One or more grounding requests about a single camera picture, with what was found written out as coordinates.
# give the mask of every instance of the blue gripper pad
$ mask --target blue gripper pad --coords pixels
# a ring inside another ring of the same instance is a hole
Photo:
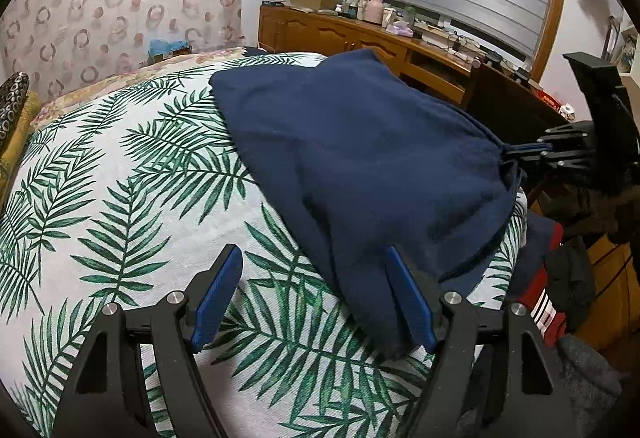
[[[386,277],[400,304],[412,338],[428,352],[434,352],[438,341],[433,332],[431,310],[396,247],[390,246],[386,249],[385,265]]]
[[[196,311],[195,330],[191,338],[194,353],[201,352],[204,345],[215,338],[241,276],[242,252],[234,246]]]

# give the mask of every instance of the floral blanket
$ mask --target floral blanket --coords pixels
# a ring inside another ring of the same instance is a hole
[[[104,303],[156,303],[235,243],[239,287],[216,340],[196,355],[229,436],[402,435],[433,357],[420,348],[382,360],[262,195],[209,94],[214,71],[323,58],[261,55],[164,74],[31,137],[0,218],[0,380],[40,434],[50,435]],[[471,302],[500,306],[525,213],[519,196]],[[151,346],[143,365],[156,426],[173,436]]]

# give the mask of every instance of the pink bottle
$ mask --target pink bottle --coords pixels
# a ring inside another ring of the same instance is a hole
[[[385,5],[382,0],[370,0],[364,10],[364,20],[368,23],[382,24],[382,13]]]

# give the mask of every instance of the cabinet door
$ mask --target cabinet door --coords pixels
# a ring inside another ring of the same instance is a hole
[[[277,52],[278,33],[277,10],[260,8],[260,25],[258,27],[258,45],[270,53]]]
[[[338,24],[327,24],[323,21],[317,21],[316,29],[318,30],[318,37],[314,48],[315,52],[331,56],[349,51],[352,30],[343,28]]]
[[[359,50],[361,48],[372,49],[394,74],[400,74],[400,69],[406,56],[406,47],[402,44],[389,42],[383,39],[382,36],[376,37],[358,33],[358,39],[351,44],[351,49]]]
[[[279,51],[313,52],[315,50],[316,25],[308,15],[296,12],[294,16],[288,15],[282,22],[282,47]]]

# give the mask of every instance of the navy blue cloth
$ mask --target navy blue cloth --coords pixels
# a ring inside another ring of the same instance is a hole
[[[400,244],[438,281],[478,278],[520,182],[503,144],[369,50],[315,68],[220,71],[210,84],[242,161],[306,256],[386,357],[410,351],[382,252]]]

